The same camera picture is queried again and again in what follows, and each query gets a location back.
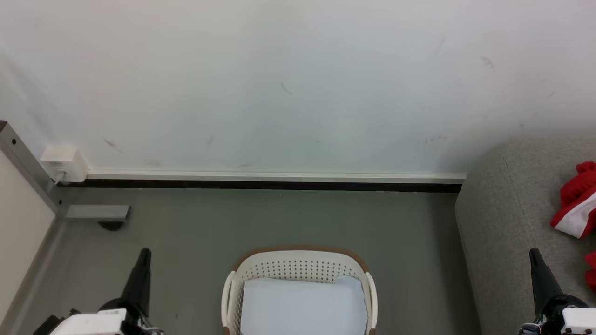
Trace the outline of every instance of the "gray floor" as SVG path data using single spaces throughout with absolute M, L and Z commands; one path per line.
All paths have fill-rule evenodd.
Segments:
M 377 334 L 480 334 L 454 218 L 456 194 L 70 188 L 79 204 L 130 204 L 118 232 L 70 223 L 26 318 L 31 334 L 72 307 L 117 297 L 142 247 L 153 252 L 151 311 L 169 335 L 222 334 L 221 290 L 257 247 L 320 244 L 364 258 Z

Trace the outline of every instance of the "metal frame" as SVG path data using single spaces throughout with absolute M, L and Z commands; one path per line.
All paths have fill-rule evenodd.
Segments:
M 10 159 L 17 170 L 25 177 L 41 199 L 56 214 L 64 214 L 62 191 L 45 172 L 38 160 L 8 122 L 0 120 L 0 150 Z
M 8 122 L 0 120 L 0 150 L 58 216 L 70 221 L 124 222 L 130 206 L 70 205 Z

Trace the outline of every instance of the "red and white fabric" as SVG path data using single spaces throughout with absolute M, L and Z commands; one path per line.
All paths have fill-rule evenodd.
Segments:
M 561 188 L 561 210 L 555 214 L 551 226 L 577 238 L 588 235 L 596 220 L 596 163 L 577 165 L 578 175 Z M 592 267 L 586 272 L 586 283 L 596 292 L 596 252 L 585 257 Z

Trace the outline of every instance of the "white wall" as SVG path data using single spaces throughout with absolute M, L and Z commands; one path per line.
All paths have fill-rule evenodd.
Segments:
M 53 220 L 52 210 L 0 151 L 0 324 Z
M 595 0 L 0 3 L 0 119 L 92 169 L 466 173 L 596 125 Z

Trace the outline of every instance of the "wall outlet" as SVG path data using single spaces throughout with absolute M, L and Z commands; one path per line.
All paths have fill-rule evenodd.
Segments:
M 79 150 L 68 145 L 49 145 L 40 159 L 53 180 L 83 182 L 89 168 Z

